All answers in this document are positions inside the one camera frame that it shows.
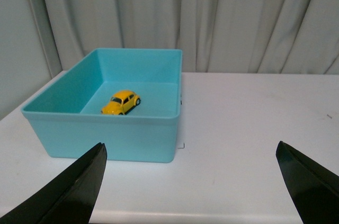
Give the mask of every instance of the curtain fold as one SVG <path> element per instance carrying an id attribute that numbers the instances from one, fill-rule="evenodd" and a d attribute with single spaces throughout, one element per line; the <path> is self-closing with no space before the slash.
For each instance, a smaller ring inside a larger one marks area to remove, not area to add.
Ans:
<path id="1" fill-rule="evenodd" d="M 183 71 L 339 74 L 339 0 L 46 0 L 63 69 L 98 47 L 180 48 Z"/>

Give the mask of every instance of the plastic bin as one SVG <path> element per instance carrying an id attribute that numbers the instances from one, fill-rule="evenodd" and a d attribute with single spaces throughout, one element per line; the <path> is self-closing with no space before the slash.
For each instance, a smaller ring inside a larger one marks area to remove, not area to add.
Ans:
<path id="1" fill-rule="evenodd" d="M 171 162 L 181 98 L 181 50 L 96 49 L 22 108 L 47 153 L 78 158 L 103 142 L 109 160 Z M 122 89 L 127 115 L 100 110 Z"/>

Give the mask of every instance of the car windshield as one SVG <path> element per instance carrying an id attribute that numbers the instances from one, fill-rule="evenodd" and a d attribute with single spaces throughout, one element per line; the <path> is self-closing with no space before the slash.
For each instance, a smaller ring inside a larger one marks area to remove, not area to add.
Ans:
<path id="1" fill-rule="evenodd" d="M 111 101 L 118 102 L 119 104 L 121 104 L 121 102 L 122 102 L 122 100 L 120 98 L 116 98 L 116 97 L 112 97 Z"/>

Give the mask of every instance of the gray wall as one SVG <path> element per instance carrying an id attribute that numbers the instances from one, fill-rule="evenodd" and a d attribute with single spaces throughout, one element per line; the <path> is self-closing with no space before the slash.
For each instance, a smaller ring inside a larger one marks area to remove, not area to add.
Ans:
<path id="1" fill-rule="evenodd" d="M 51 79 L 28 0 L 0 0 L 0 119 Z"/>

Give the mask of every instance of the toy car roof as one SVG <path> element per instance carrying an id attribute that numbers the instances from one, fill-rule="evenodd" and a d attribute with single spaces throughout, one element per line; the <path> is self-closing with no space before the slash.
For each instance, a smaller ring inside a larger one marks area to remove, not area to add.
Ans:
<path id="1" fill-rule="evenodd" d="M 126 98 L 127 96 L 129 96 L 131 94 L 135 94 L 135 92 L 130 91 L 130 90 L 121 90 L 121 91 L 118 91 L 117 93 L 115 93 L 113 95 L 113 97 L 124 99 L 124 98 Z"/>

